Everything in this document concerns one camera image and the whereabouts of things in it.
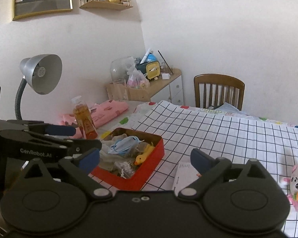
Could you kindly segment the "small white drawer cabinet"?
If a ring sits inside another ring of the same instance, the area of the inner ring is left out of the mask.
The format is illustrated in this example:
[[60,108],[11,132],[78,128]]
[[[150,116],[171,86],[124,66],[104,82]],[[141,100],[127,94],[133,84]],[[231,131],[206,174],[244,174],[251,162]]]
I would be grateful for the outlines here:
[[160,77],[156,81],[150,81],[148,88],[150,102],[168,101],[175,105],[184,105],[182,72],[175,68],[173,73],[168,80],[163,80]]

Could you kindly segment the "plastic bag of items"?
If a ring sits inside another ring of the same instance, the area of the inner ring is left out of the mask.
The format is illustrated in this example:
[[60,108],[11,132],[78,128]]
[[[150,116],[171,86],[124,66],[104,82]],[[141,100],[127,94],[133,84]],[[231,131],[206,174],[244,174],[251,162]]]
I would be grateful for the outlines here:
[[146,89],[150,86],[149,80],[146,76],[140,71],[134,68],[133,70],[128,71],[128,81],[127,86],[133,89]]

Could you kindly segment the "glass jar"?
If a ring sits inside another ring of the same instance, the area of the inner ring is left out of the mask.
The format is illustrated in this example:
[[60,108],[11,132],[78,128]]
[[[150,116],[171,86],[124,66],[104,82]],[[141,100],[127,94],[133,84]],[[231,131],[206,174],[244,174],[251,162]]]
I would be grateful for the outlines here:
[[110,75],[112,81],[114,82],[120,79],[128,81],[128,70],[134,66],[135,60],[133,57],[120,58],[111,62]]

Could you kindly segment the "cotton swab bag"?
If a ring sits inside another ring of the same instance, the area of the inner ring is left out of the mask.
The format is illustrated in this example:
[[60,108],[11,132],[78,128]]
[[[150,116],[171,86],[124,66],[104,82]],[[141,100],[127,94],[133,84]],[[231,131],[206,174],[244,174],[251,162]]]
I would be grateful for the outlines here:
[[117,171],[118,176],[120,176],[121,178],[130,179],[138,170],[138,167],[134,164],[133,161],[124,161],[115,162],[114,169]]

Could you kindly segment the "orange liquid bottle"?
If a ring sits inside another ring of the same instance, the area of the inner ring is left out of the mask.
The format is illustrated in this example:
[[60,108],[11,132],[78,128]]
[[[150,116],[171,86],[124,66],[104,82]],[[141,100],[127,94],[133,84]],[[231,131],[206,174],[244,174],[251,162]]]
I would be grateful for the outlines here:
[[82,96],[71,99],[73,104],[73,114],[83,138],[87,140],[97,139],[98,133],[94,122],[92,121],[90,110]]

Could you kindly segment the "red storage box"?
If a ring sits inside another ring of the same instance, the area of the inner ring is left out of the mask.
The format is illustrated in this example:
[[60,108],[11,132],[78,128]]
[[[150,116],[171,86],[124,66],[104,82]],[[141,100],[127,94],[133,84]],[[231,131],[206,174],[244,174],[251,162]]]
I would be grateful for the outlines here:
[[140,190],[165,154],[161,136],[126,128],[116,128],[101,143],[91,174],[120,190]]

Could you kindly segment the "cardboard box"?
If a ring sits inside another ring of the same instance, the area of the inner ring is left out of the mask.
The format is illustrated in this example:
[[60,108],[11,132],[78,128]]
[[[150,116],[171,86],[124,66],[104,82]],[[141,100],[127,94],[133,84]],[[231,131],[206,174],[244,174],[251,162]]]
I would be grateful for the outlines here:
[[110,83],[106,86],[109,100],[149,102],[151,97],[146,89],[134,89],[122,84]]

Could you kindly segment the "wooden wall shelf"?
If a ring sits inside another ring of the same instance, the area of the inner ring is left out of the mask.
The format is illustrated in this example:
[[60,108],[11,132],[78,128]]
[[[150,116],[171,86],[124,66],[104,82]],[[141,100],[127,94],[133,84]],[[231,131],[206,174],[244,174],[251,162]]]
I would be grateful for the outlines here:
[[78,0],[80,9],[108,9],[123,11],[133,8],[132,0],[123,0],[122,3],[108,2],[106,0]]

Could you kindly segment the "white grid tablecloth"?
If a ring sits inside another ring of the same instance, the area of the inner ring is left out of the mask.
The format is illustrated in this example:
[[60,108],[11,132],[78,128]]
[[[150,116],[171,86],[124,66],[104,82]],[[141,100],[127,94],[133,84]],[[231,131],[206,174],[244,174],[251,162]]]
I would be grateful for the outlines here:
[[233,163],[255,158],[275,180],[288,177],[298,164],[298,126],[239,113],[174,105],[167,101],[129,102],[129,109],[99,128],[101,135],[118,127],[163,138],[165,155],[143,185],[164,191],[173,186],[180,162],[200,149]]

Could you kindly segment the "silver desk lamp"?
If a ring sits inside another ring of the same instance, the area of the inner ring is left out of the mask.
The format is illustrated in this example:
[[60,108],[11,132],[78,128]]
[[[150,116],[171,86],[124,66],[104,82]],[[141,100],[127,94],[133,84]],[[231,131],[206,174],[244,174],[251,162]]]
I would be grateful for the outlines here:
[[56,54],[40,54],[23,59],[19,64],[23,78],[17,89],[14,112],[17,120],[22,120],[21,99],[28,84],[39,95],[51,93],[62,75],[62,60]]

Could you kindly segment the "wooden chair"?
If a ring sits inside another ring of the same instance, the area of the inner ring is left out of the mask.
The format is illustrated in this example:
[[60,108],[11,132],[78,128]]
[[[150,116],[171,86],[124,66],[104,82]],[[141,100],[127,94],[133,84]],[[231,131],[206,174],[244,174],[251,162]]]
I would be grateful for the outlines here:
[[236,77],[222,74],[201,74],[193,79],[195,106],[218,107],[228,103],[242,110],[245,84]]

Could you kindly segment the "white teal book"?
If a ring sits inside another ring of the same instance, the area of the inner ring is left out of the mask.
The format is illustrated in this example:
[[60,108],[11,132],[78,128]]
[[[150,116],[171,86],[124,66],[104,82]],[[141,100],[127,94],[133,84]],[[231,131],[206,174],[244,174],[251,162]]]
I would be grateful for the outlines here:
[[200,173],[191,165],[191,163],[179,162],[176,169],[172,190],[177,196],[182,189],[189,186],[189,184],[195,182],[200,177]]

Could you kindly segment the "white mesh cloth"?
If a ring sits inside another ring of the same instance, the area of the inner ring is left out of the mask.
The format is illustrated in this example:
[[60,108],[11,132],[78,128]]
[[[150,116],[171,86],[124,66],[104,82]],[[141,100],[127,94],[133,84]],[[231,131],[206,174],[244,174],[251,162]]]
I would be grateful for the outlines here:
[[122,157],[117,154],[109,154],[109,151],[111,149],[111,146],[116,143],[116,141],[120,141],[124,138],[126,138],[126,134],[122,134],[119,136],[114,136],[111,140],[102,140],[102,148],[100,150],[100,162],[98,166],[101,169],[104,169],[106,171],[112,171],[114,169],[114,164],[116,162],[125,162],[127,158]]

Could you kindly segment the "yellow toy clock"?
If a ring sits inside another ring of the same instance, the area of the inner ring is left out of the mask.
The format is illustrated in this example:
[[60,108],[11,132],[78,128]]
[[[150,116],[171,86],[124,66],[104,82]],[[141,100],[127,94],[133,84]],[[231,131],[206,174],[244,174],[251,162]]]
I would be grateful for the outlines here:
[[146,64],[146,77],[148,80],[155,79],[160,76],[160,64],[158,61]]

